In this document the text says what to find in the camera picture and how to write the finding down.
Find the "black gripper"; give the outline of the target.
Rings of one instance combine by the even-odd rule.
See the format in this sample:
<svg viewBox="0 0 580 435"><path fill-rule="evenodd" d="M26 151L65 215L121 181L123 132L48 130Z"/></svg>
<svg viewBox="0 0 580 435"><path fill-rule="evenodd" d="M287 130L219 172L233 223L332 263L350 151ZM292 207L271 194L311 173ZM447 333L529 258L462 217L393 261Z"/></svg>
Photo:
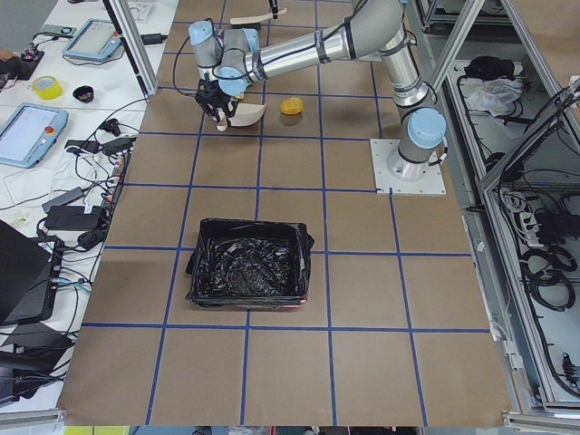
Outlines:
<svg viewBox="0 0 580 435"><path fill-rule="evenodd" d="M277 0L268 0L269 12L274 19L278 18L278 2ZM235 98L224 93L218 85L218 80L200 79L198 81L198 89L195 95L195 101L201 109L212 118L217 127L223 126L223 111L219 108L224 108L228 99ZM224 109L227 124L230 124L236 116L237 103L229 102Z"/></svg>

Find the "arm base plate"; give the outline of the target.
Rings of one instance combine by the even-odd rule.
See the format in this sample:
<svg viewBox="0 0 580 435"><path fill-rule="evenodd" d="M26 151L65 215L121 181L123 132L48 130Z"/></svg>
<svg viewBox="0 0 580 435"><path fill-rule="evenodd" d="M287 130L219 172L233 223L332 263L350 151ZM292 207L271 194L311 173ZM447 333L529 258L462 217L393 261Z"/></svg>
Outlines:
<svg viewBox="0 0 580 435"><path fill-rule="evenodd" d="M446 188L434 150L423 163L410 163L399 153L398 139L371 139L375 192L383 195L444 196Z"/></svg>

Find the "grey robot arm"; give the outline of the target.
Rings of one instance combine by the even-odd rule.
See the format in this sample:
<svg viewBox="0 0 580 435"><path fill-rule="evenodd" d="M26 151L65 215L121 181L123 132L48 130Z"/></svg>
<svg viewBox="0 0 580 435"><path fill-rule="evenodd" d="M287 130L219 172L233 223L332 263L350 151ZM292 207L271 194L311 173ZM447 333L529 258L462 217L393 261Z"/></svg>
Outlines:
<svg viewBox="0 0 580 435"><path fill-rule="evenodd" d="M403 134L398 153L408 164L426 164L441 144L447 124L435 110L435 92L414 61L400 1L360 1L336 26L282 43L261 46L254 29L218 31L210 20L188 28L200 75L195 100L219 131L259 121L263 105L239 98L253 83L334 60L376 53L385 66L399 109Z"/></svg>

